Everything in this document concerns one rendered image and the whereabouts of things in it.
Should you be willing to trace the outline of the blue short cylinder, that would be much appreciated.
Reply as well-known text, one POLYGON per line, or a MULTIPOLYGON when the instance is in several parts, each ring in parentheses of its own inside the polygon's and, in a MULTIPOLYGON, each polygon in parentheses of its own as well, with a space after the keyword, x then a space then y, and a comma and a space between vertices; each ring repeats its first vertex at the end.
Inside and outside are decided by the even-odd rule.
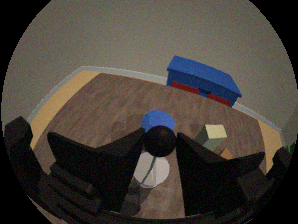
POLYGON ((166 125, 166 127, 169 127, 173 131, 174 120, 172 115, 168 115, 168 113, 162 111, 153 111, 142 116, 141 128, 145 128, 145 135, 154 125, 166 125))

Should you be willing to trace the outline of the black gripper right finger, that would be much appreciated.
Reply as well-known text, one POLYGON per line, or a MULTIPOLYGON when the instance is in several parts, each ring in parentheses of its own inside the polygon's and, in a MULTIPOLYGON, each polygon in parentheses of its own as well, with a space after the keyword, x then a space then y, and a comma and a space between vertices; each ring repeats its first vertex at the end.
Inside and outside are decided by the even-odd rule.
POLYGON ((259 167, 265 152, 227 160, 189 139, 185 133, 177 133, 176 155, 185 216, 189 217, 201 214, 202 206, 213 200, 235 175, 259 167))

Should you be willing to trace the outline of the small brown cube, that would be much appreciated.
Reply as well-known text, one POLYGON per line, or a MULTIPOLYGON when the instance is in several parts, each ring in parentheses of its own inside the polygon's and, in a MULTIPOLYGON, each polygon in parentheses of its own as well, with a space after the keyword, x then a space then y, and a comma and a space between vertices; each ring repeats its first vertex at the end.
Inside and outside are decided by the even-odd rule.
POLYGON ((227 160, 231 160, 231 153, 229 152, 229 149, 225 148, 222 149, 222 151, 220 153, 218 153, 218 155, 220 155, 221 157, 223 157, 223 159, 227 159, 227 160))

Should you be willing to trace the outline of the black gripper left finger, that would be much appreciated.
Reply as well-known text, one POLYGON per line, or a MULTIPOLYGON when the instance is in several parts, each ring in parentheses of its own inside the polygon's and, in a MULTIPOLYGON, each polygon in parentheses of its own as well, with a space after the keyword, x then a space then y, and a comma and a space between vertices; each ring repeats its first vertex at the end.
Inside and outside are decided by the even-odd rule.
POLYGON ((76 143, 56 132, 48 132, 47 137, 55 159, 71 167, 73 171, 97 180, 106 200, 112 206, 110 210, 120 213, 141 157, 145 128, 138 128, 128 136, 122 136, 98 148, 86 147, 85 144, 76 143))

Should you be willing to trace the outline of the beige rectangular block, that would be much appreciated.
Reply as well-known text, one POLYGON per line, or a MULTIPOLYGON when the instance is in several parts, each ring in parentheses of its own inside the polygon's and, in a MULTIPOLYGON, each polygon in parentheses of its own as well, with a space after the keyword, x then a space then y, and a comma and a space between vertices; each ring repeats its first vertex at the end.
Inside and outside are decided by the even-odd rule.
POLYGON ((223 129, 223 125, 208 125, 205 124, 205 127, 201 129, 200 135, 194 137, 194 141, 200 143, 202 147, 206 147, 209 151, 213 151, 214 148, 217 148, 218 145, 222 143, 223 140, 226 139, 226 132, 223 129))

